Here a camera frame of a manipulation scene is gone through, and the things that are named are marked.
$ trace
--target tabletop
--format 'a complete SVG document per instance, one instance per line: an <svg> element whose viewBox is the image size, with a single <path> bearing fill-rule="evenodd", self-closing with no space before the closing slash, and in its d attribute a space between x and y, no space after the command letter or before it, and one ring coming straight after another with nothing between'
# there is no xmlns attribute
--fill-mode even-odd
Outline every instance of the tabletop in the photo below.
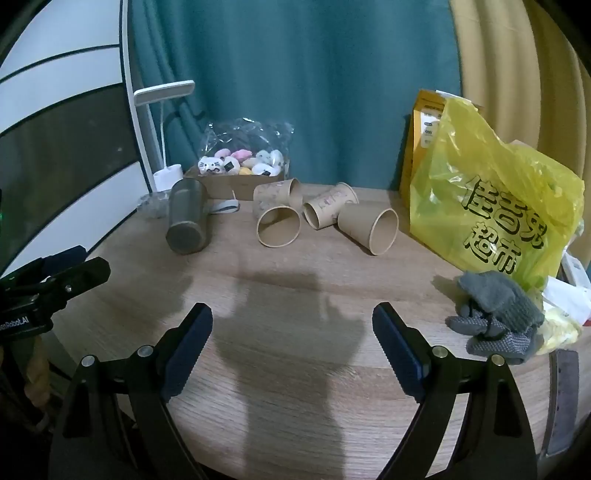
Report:
<svg viewBox="0 0 591 480"><path fill-rule="evenodd" d="M304 193L322 190L305 186ZM373 334L373 308L389 301L432 345L470 356L467 337L444 322L461 295L454 282L460 271L410 237L396 194L355 190L361 201L392 204L399 214L401 232L380 257L334 226L314 231L305 222L292 244L264 247L250 202L211 216L211 243L179 256L166 244L164 219L133 215L93 253L109 261L109 281L71 300L54 316L54 331L76 361L89 353L127 357L204 302L213 310L213 333L184 391L168 404L195 459L238 479L374 479L417 404ZM574 346L578 421L591 410L589 343L585 331ZM511 370L540 451L548 356ZM458 396L431 473L447 466L466 402Z"/></svg>

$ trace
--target metal thermos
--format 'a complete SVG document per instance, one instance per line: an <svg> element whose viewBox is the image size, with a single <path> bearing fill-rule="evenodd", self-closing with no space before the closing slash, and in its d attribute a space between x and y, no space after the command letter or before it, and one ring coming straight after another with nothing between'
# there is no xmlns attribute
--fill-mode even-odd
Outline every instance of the metal thermos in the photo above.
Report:
<svg viewBox="0 0 591 480"><path fill-rule="evenodd" d="M170 190L166 241L173 252L192 254L207 245L207 198L207 190L195 179L179 180Z"/></svg>

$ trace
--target white paper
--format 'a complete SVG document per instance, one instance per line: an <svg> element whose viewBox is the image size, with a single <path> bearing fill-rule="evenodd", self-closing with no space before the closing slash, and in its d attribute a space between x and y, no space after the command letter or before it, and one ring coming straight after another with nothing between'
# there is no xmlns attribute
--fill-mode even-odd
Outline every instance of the white paper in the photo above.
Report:
<svg viewBox="0 0 591 480"><path fill-rule="evenodd" d="M449 92L444 92L443 90L435 90L439 95L441 95L443 98L459 98L460 100L466 100L470 103L472 103L470 100L468 100L467 98L464 97L460 97L459 95L454 95L453 93L449 93Z"/></svg>
<svg viewBox="0 0 591 480"><path fill-rule="evenodd" d="M542 297L583 325L591 317L590 294L586 288L575 287L554 277L548 277Z"/></svg>

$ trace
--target gray glove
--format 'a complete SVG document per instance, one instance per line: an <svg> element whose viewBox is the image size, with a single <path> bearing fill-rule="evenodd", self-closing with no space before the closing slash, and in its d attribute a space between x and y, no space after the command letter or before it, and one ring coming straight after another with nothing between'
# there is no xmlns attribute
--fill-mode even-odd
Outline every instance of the gray glove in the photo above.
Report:
<svg viewBox="0 0 591 480"><path fill-rule="evenodd" d="M473 336L466 344L466 351L471 355L489 357L498 353L510 365L525 362L542 343L536 335L537 327L512 332L494 316L481 311L473 300L460 308L460 316L449 317L447 325L454 332Z"/></svg>
<svg viewBox="0 0 591 480"><path fill-rule="evenodd" d="M481 311L492 314L512 332L525 333L531 326L544 323L544 314L523 289L501 272L466 272L457 283Z"/></svg>

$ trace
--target teal curtain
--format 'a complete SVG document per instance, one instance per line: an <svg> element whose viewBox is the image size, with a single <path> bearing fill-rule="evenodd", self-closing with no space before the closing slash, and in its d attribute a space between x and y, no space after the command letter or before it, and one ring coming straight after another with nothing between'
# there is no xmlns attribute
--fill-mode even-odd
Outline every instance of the teal curtain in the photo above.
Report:
<svg viewBox="0 0 591 480"><path fill-rule="evenodd" d="M419 88L460 94L447 0L133 0L144 85L195 81L165 102L167 158L191 167L209 121L295 128L300 181L397 188ZM152 110L159 122L159 111Z"/></svg>

